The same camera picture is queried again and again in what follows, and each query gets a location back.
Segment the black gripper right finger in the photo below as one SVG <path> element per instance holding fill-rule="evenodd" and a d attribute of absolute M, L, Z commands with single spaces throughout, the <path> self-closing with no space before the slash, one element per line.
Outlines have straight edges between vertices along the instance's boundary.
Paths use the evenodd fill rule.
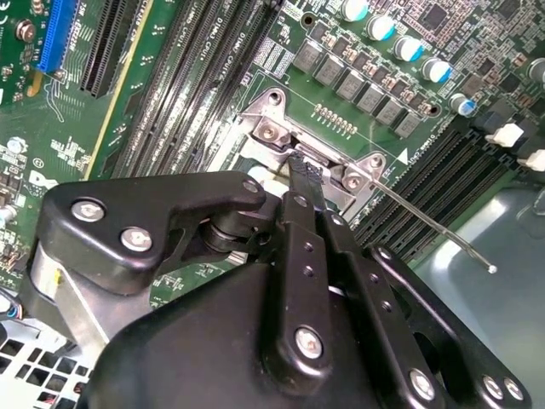
<path fill-rule="evenodd" d="M 348 316 L 382 408 L 530 408 L 527 388 L 389 249 L 363 250 L 327 208 L 322 172 L 303 164 L 318 210 L 331 285 Z"/>

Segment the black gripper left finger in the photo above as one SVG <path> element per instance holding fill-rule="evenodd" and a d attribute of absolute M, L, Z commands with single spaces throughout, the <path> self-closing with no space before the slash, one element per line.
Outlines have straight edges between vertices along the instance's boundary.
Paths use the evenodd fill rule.
<path fill-rule="evenodd" d="M 328 290 L 298 156 L 282 197 L 240 171 L 66 183 L 42 204 L 36 288 L 98 360 L 114 337 L 229 273 L 262 264 Z"/>

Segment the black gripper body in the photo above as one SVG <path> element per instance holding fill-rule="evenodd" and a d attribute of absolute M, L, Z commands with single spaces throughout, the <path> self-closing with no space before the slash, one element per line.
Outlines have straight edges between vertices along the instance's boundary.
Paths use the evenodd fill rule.
<path fill-rule="evenodd" d="M 123 329 L 82 408 L 382 408 L 345 294 L 257 264 Z"/>

